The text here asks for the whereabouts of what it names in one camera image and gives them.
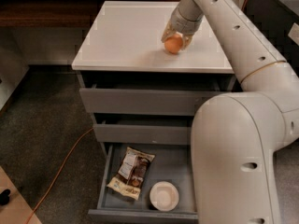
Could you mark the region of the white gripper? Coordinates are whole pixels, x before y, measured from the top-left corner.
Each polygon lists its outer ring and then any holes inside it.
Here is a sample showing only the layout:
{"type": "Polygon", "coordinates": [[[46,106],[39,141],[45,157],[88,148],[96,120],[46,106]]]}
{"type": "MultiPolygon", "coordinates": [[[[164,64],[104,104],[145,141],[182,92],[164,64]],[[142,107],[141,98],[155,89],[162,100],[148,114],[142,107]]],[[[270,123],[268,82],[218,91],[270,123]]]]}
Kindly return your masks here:
{"type": "Polygon", "coordinates": [[[169,37],[179,32],[183,34],[181,49],[185,50],[191,44],[192,35],[198,31],[203,17],[204,13],[199,7],[188,9],[176,7],[164,28],[161,41],[164,43],[169,37]]]}

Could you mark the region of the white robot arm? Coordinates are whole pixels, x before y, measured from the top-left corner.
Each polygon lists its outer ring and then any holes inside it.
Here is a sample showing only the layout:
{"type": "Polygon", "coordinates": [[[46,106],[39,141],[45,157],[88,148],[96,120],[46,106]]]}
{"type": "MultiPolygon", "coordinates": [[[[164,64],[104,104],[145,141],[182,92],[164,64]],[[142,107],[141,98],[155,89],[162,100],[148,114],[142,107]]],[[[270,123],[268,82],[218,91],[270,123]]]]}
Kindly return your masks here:
{"type": "Polygon", "coordinates": [[[212,97],[191,131],[199,224],[281,224],[276,151],[298,137],[298,76],[233,0],[181,0],[163,33],[190,45],[206,18],[242,90],[212,97]]]}

